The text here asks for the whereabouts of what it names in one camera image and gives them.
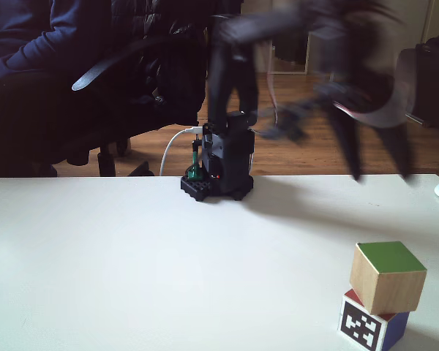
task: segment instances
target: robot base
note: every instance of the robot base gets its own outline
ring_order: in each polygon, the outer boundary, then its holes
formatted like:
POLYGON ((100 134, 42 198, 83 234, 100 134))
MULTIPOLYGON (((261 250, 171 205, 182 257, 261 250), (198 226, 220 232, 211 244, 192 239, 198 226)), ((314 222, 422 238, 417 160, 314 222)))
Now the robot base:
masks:
POLYGON ((232 197, 235 201, 241 201, 254 189, 254 178, 249 175, 248 179, 238 189, 223 193, 210 181, 190 181, 187 177, 181 179, 181 189, 196 201, 204 201, 207 197, 232 197))

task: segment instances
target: stacked blocks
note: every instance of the stacked blocks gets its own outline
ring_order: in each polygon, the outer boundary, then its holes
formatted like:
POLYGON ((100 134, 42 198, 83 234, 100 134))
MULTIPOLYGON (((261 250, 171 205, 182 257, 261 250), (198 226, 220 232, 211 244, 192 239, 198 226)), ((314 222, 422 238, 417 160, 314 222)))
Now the stacked blocks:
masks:
POLYGON ((356 244, 338 330, 364 350, 387 351, 418 307, 427 269, 399 241, 356 244))
POLYGON ((372 316, 354 290, 343 297, 338 330, 370 351, 387 351, 405 333, 410 312, 372 316))

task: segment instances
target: chair armrest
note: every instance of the chair armrest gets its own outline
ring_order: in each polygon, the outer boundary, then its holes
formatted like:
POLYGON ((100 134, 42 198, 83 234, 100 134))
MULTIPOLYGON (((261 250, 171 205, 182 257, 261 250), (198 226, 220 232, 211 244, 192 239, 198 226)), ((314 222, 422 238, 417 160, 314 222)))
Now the chair armrest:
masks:
POLYGON ((98 78, 102 73, 108 71, 117 63, 127 59, 131 55, 135 53, 139 53, 148 48, 153 48, 159 45, 174 45, 174 44, 189 44, 195 43, 195 41, 183 37, 181 35, 171 35, 164 37, 150 37, 146 39, 137 40, 136 42, 131 42, 120 51, 113 53, 97 64, 95 64, 87 73, 83 75, 80 79, 78 79, 75 84, 72 86, 73 91, 78 91, 89 86, 96 78, 98 78))

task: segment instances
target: white cable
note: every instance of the white cable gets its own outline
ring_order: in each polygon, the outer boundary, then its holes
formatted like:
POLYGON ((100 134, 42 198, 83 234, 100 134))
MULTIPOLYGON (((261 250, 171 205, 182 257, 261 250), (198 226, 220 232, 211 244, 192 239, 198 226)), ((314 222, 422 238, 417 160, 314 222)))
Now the white cable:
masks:
POLYGON ((267 68, 266 73, 266 82, 269 86, 269 93, 271 98, 271 103, 273 104, 273 108, 275 111, 275 126, 278 124, 278 101, 277 101, 277 95, 275 94, 275 87, 274 87, 274 60, 273 60, 273 42, 270 42, 271 44, 271 50, 269 54, 269 66, 267 68))
POLYGON ((249 174, 252 172, 252 168, 254 167, 254 153, 250 155, 250 164, 249 164, 249 174))
POLYGON ((203 131, 203 127, 192 127, 192 128, 187 128, 187 129, 181 130, 179 133, 174 135, 174 137, 170 140, 168 146, 166 147, 166 150, 164 151, 164 155, 162 155, 161 168, 160 168, 160 176, 162 176, 162 172, 164 170, 164 166, 165 166, 165 163, 166 163, 166 157, 168 156, 169 148, 173 145, 174 140, 177 139, 177 137, 179 135, 182 135, 182 134, 189 133, 189 134, 199 135, 199 134, 202 134, 202 131, 203 131))

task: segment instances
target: table surface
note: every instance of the table surface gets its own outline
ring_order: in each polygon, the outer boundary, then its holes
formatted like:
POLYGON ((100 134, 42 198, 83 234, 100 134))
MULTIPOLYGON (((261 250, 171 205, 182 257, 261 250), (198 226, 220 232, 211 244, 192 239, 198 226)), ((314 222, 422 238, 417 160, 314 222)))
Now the table surface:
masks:
POLYGON ((357 350, 337 333, 357 242, 428 268, 397 350, 439 350, 435 175, 256 177, 196 203, 178 178, 0 180, 0 351, 357 350))

